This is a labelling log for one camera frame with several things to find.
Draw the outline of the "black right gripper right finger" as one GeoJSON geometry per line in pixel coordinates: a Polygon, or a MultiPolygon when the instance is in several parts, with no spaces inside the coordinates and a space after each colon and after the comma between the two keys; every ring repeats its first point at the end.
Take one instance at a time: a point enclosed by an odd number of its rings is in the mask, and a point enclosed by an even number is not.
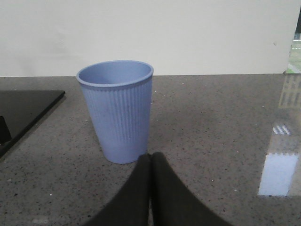
{"type": "Polygon", "coordinates": [[[229,226],[198,200],[161,152],[151,156],[151,208],[156,226],[229,226]]]}

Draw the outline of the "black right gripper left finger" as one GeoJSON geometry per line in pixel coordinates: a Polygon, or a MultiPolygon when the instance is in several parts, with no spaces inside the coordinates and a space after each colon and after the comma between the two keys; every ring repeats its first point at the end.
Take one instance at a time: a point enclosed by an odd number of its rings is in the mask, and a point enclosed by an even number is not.
{"type": "Polygon", "coordinates": [[[86,226],[146,226],[149,217],[151,156],[144,154],[118,193],[86,226]]]}

